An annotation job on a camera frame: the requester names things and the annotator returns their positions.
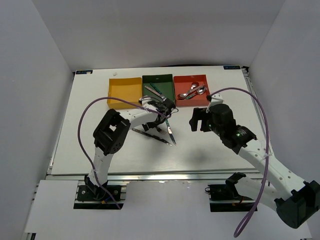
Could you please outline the teal handled fork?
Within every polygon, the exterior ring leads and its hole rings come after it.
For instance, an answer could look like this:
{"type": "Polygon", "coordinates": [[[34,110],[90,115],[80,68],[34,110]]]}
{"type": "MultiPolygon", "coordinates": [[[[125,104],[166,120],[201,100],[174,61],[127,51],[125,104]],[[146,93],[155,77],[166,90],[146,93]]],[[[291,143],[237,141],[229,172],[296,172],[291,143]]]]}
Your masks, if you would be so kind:
{"type": "Polygon", "coordinates": [[[154,83],[150,83],[150,85],[154,88],[155,91],[157,91],[160,95],[162,95],[163,93],[159,90],[159,88],[154,84],[154,83]]]}

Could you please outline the pink handled spoon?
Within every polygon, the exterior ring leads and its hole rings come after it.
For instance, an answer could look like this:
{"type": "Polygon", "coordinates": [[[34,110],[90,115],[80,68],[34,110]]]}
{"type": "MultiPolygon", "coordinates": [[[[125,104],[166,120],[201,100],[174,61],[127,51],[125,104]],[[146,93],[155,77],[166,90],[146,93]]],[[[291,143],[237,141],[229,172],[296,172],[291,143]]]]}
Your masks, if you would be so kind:
{"type": "Polygon", "coordinates": [[[186,93],[180,93],[177,98],[180,100],[185,99],[186,97],[188,97],[189,95],[191,95],[192,93],[196,92],[196,90],[191,90],[191,91],[187,91],[186,93]]]}

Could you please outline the pink handled fork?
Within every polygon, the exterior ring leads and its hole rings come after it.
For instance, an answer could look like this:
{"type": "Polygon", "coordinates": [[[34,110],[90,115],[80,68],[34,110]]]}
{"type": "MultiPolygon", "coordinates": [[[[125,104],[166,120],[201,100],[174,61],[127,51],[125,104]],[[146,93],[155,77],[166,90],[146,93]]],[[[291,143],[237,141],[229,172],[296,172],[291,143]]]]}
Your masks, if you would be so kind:
{"type": "Polygon", "coordinates": [[[145,89],[147,89],[148,91],[152,92],[154,95],[157,95],[158,97],[160,97],[162,100],[165,100],[166,97],[164,95],[162,95],[161,93],[157,92],[156,90],[150,88],[149,86],[145,85],[144,86],[145,89]]]}

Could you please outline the teal handled spoon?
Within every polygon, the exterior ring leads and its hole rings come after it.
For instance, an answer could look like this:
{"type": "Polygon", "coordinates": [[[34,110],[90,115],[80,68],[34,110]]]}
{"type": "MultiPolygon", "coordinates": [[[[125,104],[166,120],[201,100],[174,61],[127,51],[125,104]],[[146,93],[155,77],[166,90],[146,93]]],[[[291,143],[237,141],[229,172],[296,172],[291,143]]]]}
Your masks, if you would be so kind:
{"type": "Polygon", "coordinates": [[[189,100],[192,99],[193,97],[197,96],[197,95],[202,95],[206,92],[207,88],[205,86],[200,87],[197,91],[195,91],[194,93],[188,95],[185,99],[189,100]]]}

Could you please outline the black patterned handle knife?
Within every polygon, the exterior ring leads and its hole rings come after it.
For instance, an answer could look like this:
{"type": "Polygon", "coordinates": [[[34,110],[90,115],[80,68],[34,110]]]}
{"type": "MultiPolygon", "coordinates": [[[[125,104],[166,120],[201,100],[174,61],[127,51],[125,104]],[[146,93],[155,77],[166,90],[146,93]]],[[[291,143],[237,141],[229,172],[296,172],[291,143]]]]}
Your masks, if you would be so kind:
{"type": "Polygon", "coordinates": [[[152,139],[155,139],[155,140],[157,140],[157,141],[160,141],[160,142],[162,142],[162,143],[164,143],[164,144],[166,144],[166,145],[172,146],[171,143],[169,143],[167,140],[165,140],[165,139],[163,139],[163,138],[161,138],[161,137],[159,137],[159,136],[146,133],[146,132],[141,131],[141,130],[136,129],[136,128],[132,128],[131,130],[134,131],[134,132],[136,132],[136,133],[139,133],[139,134],[141,134],[141,135],[143,135],[143,136],[146,136],[146,137],[148,137],[148,138],[152,138],[152,139]]]}

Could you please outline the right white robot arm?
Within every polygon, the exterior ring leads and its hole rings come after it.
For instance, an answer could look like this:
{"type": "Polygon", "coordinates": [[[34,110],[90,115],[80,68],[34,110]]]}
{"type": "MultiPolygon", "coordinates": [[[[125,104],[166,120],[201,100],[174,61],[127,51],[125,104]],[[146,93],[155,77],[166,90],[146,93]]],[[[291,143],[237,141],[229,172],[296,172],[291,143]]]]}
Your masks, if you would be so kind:
{"type": "Polygon", "coordinates": [[[236,155],[253,165],[272,184],[266,186],[261,203],[274,210],[293,229],[299,228],[320,209],[320,185],[305,181],[272,155],[247,127],[238,125],[228,105],[193,109],[189,125],[193,132],[214,132],[236,155]]]}

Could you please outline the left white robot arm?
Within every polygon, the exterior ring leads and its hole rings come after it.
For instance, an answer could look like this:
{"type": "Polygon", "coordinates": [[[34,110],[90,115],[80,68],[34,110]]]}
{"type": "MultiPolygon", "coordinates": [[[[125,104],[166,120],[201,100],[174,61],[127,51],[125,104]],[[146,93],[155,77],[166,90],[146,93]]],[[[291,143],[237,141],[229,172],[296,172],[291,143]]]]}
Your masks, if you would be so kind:
{"type": "Polygon", "coordinates": [[[84,178],[88,193],[94,199],[102,199],[107,190],[108,172],[112,158],[124,145],[128,132],[135,127],[142,126],[149,130],[158,127],[170,118],[176,109],[175,103],[168,99],[155,100],[150,96],[142,97],[139,104],[132,104],[133,109],[117,111],[109,109],[95,130],[93,131],[94,157],[86,152],[81,141],[81,126],[86,112],[96,102],[109,100],[109,97],[101,97],[91,102],[83,111],[77,127],[77,139],[81,150],[91,165],[91,171],[84,178]]]}

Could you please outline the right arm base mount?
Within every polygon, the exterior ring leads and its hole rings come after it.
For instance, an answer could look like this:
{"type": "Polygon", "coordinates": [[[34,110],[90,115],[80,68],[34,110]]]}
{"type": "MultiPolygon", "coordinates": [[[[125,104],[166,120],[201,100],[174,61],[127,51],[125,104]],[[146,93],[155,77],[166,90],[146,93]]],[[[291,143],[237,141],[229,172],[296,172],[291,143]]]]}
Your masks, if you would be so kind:
{"type": "Polygon", "coordinates": [[[211,213],[249,212],[255,201],[247,196],[239,195],[235,185],[244,173],[236,172],[224,184],[210,184],[204,191],[209,195],[211,213]]]}

